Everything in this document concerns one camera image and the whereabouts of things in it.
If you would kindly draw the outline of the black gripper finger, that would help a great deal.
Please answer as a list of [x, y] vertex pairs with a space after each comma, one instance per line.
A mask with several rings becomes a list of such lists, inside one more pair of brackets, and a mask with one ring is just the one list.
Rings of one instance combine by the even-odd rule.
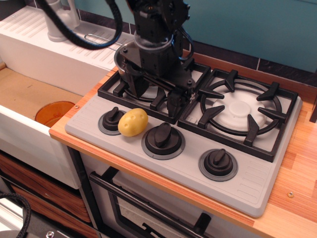
[[175, 118], [188, 104], [188, 97], [185, 91], [172, 90], [167, 96], [168, 116]]
[[137, 98], [140, 98], [149, 87], [149, 82], [144, 79], [143, 72], [135, 69], [131, 64], [126, 66], [124, 78], [129, 86], [129, 90]]

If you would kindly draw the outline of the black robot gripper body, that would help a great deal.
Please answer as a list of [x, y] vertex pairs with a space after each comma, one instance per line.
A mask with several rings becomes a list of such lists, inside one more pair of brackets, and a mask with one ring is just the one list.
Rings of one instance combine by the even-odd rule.
[[126, 65], [131, 64], [144, 74], [144, 79], [151, 84], [167, 90], [185, 91], [191, 94], [196, 86], [190, 70], [185, 70], [172, 46], [163, 50], [148, 51], [139, 48], [134, 41], [122, 55]]

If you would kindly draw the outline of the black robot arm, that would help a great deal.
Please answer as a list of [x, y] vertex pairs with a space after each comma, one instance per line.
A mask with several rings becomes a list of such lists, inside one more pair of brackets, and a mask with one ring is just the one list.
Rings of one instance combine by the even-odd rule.
[[175, 123], [196, 88], [192, 78], [194, 59], [183, 56], [183, 41], [192, 42], [183, 23], [189, 19], [189, 5], [181, 0], [130, 0], [134, 15], [134, 40], [115, 54], [118, 71], [111, 81], [118, 86], [109, 92], [106, 82], [98, 95], [130, 108], [138, 108], [150, 86], [158, 92], [145, 111]]

